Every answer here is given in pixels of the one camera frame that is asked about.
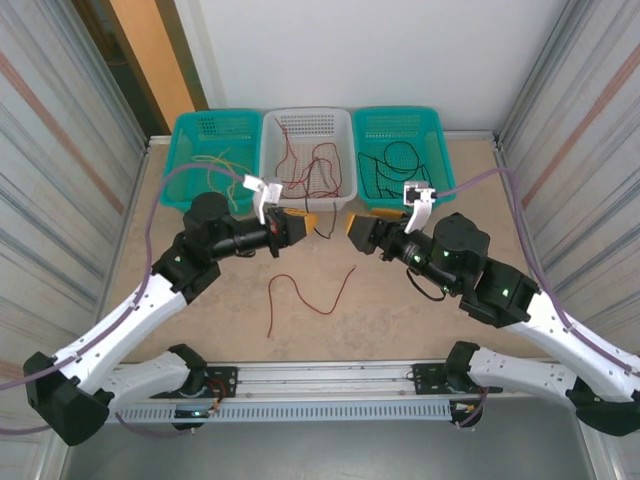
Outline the teal plastic basket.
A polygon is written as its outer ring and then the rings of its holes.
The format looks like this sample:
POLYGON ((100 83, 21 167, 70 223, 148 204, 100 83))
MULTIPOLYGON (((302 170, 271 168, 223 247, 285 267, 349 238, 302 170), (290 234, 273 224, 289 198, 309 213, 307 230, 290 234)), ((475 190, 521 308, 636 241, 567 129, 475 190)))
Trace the teal plastic basket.
POLYGON ((403 185, 456 186, 437 112, 428 107, 378 107, 352 115, 358 194, 367 209, 402 209, 403 185))
MULTIPOLYGON (((262 114, 255 110, 209 110, 185 113, 176 120, 164 173, 189 163, 216 165, 239 176, 259 169, 262 114)), ((224 194, 235 215, 252 212, 253 193, 216 171, 189 169, 173 177, 160 202, 180 212, 201 193, 224 194)))

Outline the white plastic basket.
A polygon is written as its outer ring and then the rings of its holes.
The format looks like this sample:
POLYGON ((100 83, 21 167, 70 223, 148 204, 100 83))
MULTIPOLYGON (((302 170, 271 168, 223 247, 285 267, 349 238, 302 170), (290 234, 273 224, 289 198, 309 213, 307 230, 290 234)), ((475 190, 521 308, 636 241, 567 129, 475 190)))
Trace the white plastic basket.
POLYGON ((358 188, 351 115, 339 108, 268 112, 262 123, 259 174, 283 184, 282 206, 341 210, 358 188))

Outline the orange wooden door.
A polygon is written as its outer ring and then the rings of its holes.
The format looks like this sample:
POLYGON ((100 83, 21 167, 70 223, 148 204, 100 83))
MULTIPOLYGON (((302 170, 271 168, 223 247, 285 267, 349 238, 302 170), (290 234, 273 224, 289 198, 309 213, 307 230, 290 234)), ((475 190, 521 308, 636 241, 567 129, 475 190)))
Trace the orange wooden door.
POLYGON ((180 0, 70 0, 146 136, 208 108, 180 0))

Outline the grey metal shelf panel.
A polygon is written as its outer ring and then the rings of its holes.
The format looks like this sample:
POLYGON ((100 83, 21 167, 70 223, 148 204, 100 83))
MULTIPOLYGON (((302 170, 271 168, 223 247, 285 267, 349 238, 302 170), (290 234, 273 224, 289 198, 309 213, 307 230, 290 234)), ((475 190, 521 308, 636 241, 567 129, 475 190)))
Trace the grey metal shelf panel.
POLYGON ((480 422, 236 423, 181 438, 115 425, 72 448, 63 480, 595 480, 574 417, 527 398, 480 422))

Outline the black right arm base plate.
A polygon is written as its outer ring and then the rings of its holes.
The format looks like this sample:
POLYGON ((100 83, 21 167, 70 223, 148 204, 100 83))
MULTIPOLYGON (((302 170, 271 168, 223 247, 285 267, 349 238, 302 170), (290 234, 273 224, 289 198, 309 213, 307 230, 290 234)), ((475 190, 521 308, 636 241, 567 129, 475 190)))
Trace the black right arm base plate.
POLYGON ((480 396, 483 391, 467 372, 449 369, 444 363, 413 364, 406 378, 417 395, 480 396))

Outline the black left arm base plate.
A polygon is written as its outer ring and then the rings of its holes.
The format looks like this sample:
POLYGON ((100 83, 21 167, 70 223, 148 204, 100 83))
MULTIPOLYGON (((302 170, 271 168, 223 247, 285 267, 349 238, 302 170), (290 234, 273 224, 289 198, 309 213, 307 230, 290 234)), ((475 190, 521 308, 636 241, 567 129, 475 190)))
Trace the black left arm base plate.
POLYGON ((152 399, 211 399, 234 398, 238 386, 238 368, 234 366, 208 366, 204 373, 203 386, 196 392, 164 392, 152 399))

